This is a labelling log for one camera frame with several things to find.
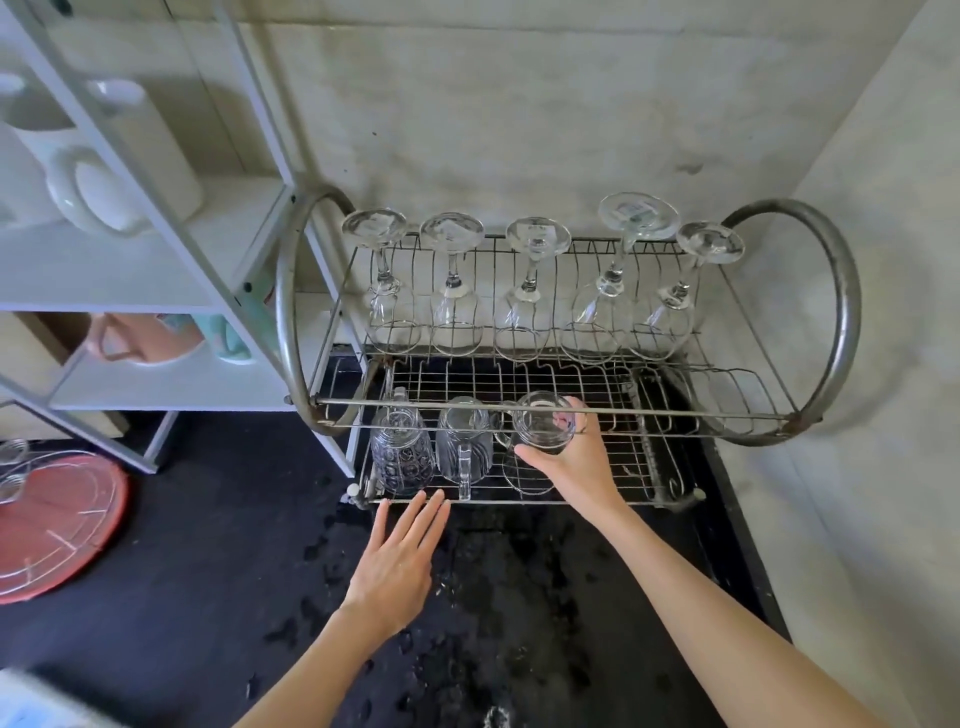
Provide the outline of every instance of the textured glass mug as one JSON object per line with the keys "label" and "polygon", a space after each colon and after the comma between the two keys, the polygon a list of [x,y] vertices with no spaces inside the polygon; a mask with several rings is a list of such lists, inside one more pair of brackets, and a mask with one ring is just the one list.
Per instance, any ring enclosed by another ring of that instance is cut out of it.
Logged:
{"label": "textured glass mug", "polygon": [[[473,397],[455,397],[449,404],[476,404]],[[493,464],[493,432],[485,409],[450,407],[440,413],[437,429],[437,465],[440,474],[460,489],[460,500],[470,500],[470,486],[487,477]]]}
{"label": "textured glass mug", "polygon": [[540,407],[572,406],[566,397],[554,392],[531,392],[524,395],[520,401],[504,401],[503,404],[524,407],[510,413],[513,415],[513,433],[503,431],[506,429],[507,420],[504,413],[503,426],[498,427],[496,432],[496,441],[504,448],[524,444],[544,452],[557,453],[564,449],[573,437],[576,422],[572,413],[556,413],[552,409],[539,410]]}
{"label": "textured glass mug", "polygon": [[410,496],[433,479],[433,448],[419,410],[403,406],[403,387],[394,390],[394,401],[373,418],[370,449],[383,487]]}

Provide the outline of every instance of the wine glass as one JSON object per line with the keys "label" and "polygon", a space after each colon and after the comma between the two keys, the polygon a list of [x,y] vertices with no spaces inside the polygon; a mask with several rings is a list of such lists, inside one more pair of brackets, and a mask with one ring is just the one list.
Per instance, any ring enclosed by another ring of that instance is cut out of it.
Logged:
{"label": "wine glass", "polygon": [[403,354],[420,342],[420,323],[410,286],[394,276],[387,248],[407,231],[407,219],[387,207],[362,209],[348,215],[340,226],[345,239],[373,250],[376,279],[364,297],[370,309],[367,331],[380,352]]}
{"label": "wine glass", "polygon": [[634,328],[634,302],[624,293],[623,266],[637,240],[667,240],[680,226],[680,214],[660,198],[617,192],[600,201],[600,219],[622,237],[610,267],[577,290],[559,331],[559,344],[580,364],[602,364],[616,356]]}
{"label": "wine glass", "polygon": [[551,310],[539,304],[537,267],[566,253],[570,231],[548,217],[522,217],[507,228],[507,242],[526,258],[523,283],[493,305],[493,347],[514,362],[533,361],[550,336]]}
{"label": "wine glass", "polygon": [[690,287],[704,263],[722,265],[743,256],[746,246],[735,231],[718,223],[686,223],[677,230],[677,244],[692,258],[673,285],[658,288],[650,314],[637,322],[630,349],[651,361],[672,356],[693,332],[694,305]]}
{"label": "wine glass", "polygon": [[442,212],[420,226],[420,240],[449,260],[443,289],[430,297],[433,347],[447,356],[472,354],[483,339],[480,300],[457,270],[457,257],[479,246],[483,232],[483,223],[463,212]]}

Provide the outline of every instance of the metal dish rack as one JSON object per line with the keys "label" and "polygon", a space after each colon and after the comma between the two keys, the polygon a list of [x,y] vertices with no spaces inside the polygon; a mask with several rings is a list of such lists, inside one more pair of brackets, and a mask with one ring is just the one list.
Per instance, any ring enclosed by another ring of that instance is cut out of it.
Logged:
{"label": "metal dish rack", "polygon": [[[352,205],[339,190],[331,192],[330,197],[345,214],[352,211]],[[742,328],[753,337],[762,369],[713,364],[701,326],[695,328],[680,354],[670,361],[651,363],[629,351],[621,351],[610,361],[591,366],[570,360],[556,346],[554,328],[551,328],[554,336],[534,361],[512,363],[495,354],[492,326],[486,326],[481,348],[469,356],[446,357],[432,352],[428,345],[421,345],[403,356],[389,356],[377,352],[368,341],[364,372],[350,371],[350,367],[344,365],[345,359],[331,359],[332,366],[326,367],[327,359],[322,356],[318,361],[321,381],[317,381],[318,371],[307,379],[300,367],[294,326],[295,236],[281,242],[277,261],[280,355],[287,370],[292,402],[315,431],[337,435],[351,428],[369,428],[375,410],[388,404],[394,387],[399,386],[406,389],[410,400],[404,405],[420,410],[424,428],[428,430],[436,430],[440,410],[459,395],[476,397],[483,402],[483,408],[498,412],[518,409],[503,402],[516,401],[533,390],[572,395],[582,400],[586,409],[570,407],[555,411],[593,412],[598,416],[611,456],[614,481],[624,497],[636,505],[684,508],[702,496],[686,462],[684,438],[722,438],[743,446],[764,446],[794,437],[821,419],[846,380],[855,354],[860,290],[846,241],[821,213],[794,200],[767,200],[742,207],[724,224],[734,227],[764,212],[786,214],[805,224],[821,243],[833,272],[837,301],[833,347],[828,366],[806,404],[798,405],[787,391],[782,376],[757,337],[741,297],[722,268],[716,268],[720,284],[710,290],[710,295],[722,296],[723,300],[714,305],[742,317]],[[569,302],[577,286],[596,279],[607,267],[616,242],[606,237],[575,237],[567,253],[552,264],[541,265],[542,300],[553,302],[554,322],[560,320],[561,306]],[[642,291],[676,279],[682,255],[673,241],[648,242],[642,250],[634,251],[628,265],[634,267],[635,298]],[[433,251],[420,245],[415,233],[408,234],[391,250],[395,271],[411,284],[415,297],[424,306],[425,321],[429,320],[428,299],[437,284],[437,271],[443,268],[443,256],[438,260],[434,257]],[[509,247],[503,235],[488,235],[483,245],[463,258],[461,275],[470,282],[481,305],[489,312],[493,302],[516,285],[523,274],[523,259]],[[357,265],[357,252],[354,252],[348,266],[348,280],[350,271]],[[698,298],[700,292],[698,286],[695,293]],[[342,297],[336,310],[351,307],[355,307],[355,301]],[[334,328],[331,326],[327,332],[323,352],[329,352]],[[421,341],[429,341],[427,327]],[[366,504],[389,494],[385,494],[372,466],[366,437],[361,437],[360,445],[356,458],[358,482],[352,495]],[[497,447],[491,475],[472,486],[469,502],[562,502],[549,485],[543,475],[516,458],[512,451]],[[457,495],[457,487],[439,475],[431,486],[446,488],[451,497]]]}

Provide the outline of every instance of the mint green mug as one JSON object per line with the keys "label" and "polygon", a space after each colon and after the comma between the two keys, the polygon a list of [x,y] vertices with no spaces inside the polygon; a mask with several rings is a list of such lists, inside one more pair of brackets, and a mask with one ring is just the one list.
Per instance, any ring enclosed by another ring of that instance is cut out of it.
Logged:
{"label": "mint green mug", "polygon": [[[252,281],[243,284],[242,290],[236,294],[236,300],[243,309],[248,325],[267,341],[267,345],[275,352],[278,349],[276,340],[276,320],[271,310],[271,301],[274,297],[274,280],[261,271]],[[250,348],[244,343],[240,335],[227,323],[227,319],[219,314],[194,314],[193,320],[197,323],[204,339],[210,344],[213,353],[230,364],[251,364],[254,362]]]}

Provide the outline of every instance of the orange mug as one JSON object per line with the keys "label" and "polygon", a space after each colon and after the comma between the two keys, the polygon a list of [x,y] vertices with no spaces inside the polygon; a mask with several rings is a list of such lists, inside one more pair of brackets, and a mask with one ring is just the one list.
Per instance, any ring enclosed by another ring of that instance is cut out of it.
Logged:
{"label": "orange mug", "polygon": [[94,313],[84,345],[104,361],[129,359],[165,364],[204,342],[193,319],[182,313]]}

